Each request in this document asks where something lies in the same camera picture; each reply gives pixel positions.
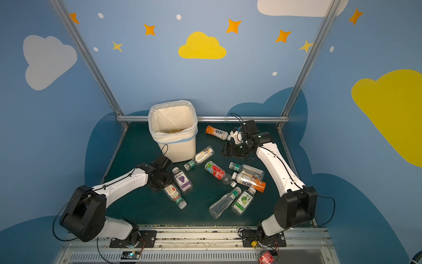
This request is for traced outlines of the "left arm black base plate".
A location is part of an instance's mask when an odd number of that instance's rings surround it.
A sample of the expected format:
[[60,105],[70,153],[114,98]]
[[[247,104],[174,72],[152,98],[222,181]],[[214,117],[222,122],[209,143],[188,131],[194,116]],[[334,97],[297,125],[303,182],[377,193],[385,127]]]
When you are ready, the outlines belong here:
[[126,239],[112,238],[110,248],[128,248],[128,249],[141,249],[153,248],[157,237],[157,231],[153,230],[140,230],[132,233]]

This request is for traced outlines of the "lime green label bottle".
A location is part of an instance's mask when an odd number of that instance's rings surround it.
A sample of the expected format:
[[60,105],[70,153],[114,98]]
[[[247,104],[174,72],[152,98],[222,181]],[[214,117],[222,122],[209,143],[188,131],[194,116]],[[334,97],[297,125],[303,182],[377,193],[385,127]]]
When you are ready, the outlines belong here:
[[232,205],[232,210],[239,216],[244,214],[248,209],[249,205],[255,198],[256,189],[249,187],[247,190],[243,191],[239,197],[234,201]]

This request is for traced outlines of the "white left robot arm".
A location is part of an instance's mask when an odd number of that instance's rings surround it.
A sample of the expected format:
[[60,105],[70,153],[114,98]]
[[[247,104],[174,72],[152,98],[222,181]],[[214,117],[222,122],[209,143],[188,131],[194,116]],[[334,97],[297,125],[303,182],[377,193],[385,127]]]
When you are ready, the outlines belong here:
[[82,242],[111,238],[123,241],[127,247],[137,247],[141,240],[139,227],[128,220],[106,216],[107,209],[130,192],[149,186],[153,191],[173,182],[168,172],[169,161],[143,163],[109,182],[78,187],[63,206],[59,224]]

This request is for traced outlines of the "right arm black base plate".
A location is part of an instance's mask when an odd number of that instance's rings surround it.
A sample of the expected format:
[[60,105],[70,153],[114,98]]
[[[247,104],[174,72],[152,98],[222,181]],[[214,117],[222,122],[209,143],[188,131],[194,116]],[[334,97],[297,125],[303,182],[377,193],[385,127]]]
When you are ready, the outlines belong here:
[[264,246],[269,246],[272,248],[286,247],[286,239],[284,233],[276,233],[274,235],[267,236],[261,230],[240,228],[237,231],[237,234],[240,237],[244,248],[251,248],[253,241],[259,242]]

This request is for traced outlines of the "grape juice purple label bottle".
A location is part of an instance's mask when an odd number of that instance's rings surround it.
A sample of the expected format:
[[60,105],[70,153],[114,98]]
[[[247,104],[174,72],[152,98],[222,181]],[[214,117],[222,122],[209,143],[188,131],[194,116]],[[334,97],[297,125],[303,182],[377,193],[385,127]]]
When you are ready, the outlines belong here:
[[177,185],[184,194],[193,189],[193,184],[184,171],[178,167],[174,167],[172,173]]

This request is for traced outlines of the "yellow tea red label bottle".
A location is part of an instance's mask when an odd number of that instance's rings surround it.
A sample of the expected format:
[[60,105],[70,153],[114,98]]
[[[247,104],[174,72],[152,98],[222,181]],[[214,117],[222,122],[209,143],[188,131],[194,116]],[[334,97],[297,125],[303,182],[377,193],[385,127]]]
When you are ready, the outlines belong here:
[[166,133],[168,133],[168,134],[175,134],[175,133],[180,133],[182,131],[183,131],[182,129],[173,129],[173,130],[170,130],[170,131],[168,131]]

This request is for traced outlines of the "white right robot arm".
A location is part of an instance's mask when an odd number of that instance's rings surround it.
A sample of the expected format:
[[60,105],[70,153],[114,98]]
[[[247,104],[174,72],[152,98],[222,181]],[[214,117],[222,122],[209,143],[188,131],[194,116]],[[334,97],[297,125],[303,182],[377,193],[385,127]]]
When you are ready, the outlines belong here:
[[307,187],[294,174],[269,133],[248,134],[244,137],[241,132],[231,132],[230,137],[222,154],[238,158],[256,154],[271,175],[280,195],[273,214],[258,224],[260,238],[269,238],[314,219],[317,191]]

